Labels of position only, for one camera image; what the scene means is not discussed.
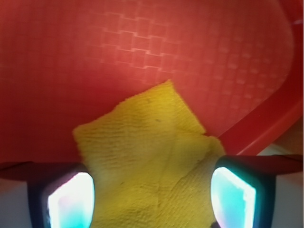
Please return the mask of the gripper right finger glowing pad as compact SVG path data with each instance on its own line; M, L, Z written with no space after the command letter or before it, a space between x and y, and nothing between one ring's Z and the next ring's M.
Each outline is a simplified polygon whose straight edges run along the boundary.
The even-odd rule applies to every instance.
M302 228L301 155L221 157L211 178L214 216L221 228Z

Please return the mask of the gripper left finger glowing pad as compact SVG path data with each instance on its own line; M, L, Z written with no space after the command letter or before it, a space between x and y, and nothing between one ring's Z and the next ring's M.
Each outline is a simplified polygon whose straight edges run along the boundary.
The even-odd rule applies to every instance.
M2 228L88 228L94 207L94 180L81 163L0 165Z

